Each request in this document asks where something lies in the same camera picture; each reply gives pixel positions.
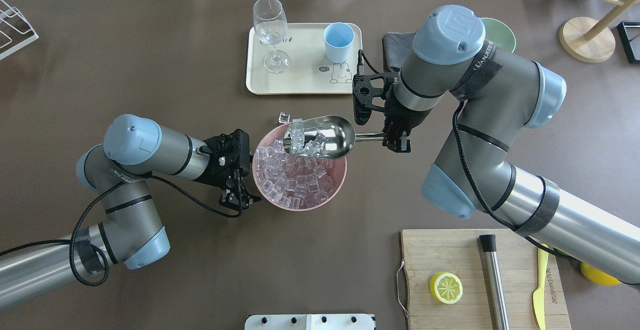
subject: gray cloth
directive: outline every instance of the gray cloth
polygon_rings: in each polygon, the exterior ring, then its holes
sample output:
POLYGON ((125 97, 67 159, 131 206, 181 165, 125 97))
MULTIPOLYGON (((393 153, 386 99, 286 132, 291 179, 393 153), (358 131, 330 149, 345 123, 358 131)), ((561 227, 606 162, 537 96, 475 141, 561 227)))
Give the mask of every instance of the gray cloth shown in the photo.
POLYGON ((415 33, 390 32, 382 36, 384 59, 389 70, 400 70, 409 54, 413 52, 414 35, 415 33))

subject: wooden cutting board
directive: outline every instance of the wooden cutting board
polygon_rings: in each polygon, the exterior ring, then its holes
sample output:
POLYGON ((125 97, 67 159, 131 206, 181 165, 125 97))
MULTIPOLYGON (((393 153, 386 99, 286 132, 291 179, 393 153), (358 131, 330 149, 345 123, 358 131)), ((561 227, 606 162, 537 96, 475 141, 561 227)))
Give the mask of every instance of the wooden cutting board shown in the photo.
MULTIPOLYGON (((538 286, 537 248, 508 229, 405 229, 402 254, 407 281, 409 330, 493 330, 489 283, 478 236, 495 234, 509 325, 536 330, 533 291, 538 286), (429 279, 443 271, 462 281, 463 294, 454 305, 439 303, 429 279)), ((547 330, 570 330, 558 265, 549 256, 544 314, 547 330)))

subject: yellow lemon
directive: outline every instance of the yellow lemon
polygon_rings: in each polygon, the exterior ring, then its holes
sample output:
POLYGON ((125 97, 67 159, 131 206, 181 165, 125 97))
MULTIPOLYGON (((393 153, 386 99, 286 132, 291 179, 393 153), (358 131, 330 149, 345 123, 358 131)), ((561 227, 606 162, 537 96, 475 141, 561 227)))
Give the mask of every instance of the yellow lemon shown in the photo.
POLYGON ((462 298, 462 282, 451 273, 438 273, 429 280, 431 295, 439 302, 455 304, 462 298))
POLYGON ((620 280, 615 279, 613 276, 608 275, 607 273, 604 273, 587 263, 580 264, 580 271, 582 271, 582 275, 584 275, 587 279, 599 285, 611 287, 613 285, 620 284, 620 280))

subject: wine glass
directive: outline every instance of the wine glass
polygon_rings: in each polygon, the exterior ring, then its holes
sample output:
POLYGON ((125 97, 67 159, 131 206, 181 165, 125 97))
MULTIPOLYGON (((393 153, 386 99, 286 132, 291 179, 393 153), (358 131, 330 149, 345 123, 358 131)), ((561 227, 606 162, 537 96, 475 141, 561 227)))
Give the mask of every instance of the wine glass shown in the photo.
POLYGON ((276 50, 276 44, 287 36, 287 16, 279 0, 258 0, 253 6, 253 27, 258 38, 273 51, 264 57, 264 66, 271 73, 282 73, 290 63, 290 57, 282 50, 276 50))

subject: bowl of ice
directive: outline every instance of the bowl of ice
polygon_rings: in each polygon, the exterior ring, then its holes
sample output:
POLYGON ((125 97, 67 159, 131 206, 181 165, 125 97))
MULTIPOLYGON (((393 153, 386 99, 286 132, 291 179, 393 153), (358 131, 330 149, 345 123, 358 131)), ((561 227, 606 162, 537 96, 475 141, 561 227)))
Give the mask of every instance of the bowl of ice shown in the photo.
POLYGON ((346 157, 329 160, 285 152, 282 138, 289 124, 267 133, 253 154, 251 170, 258 190, 270 203, 291 211, 316 209, 343 186, 346 157))

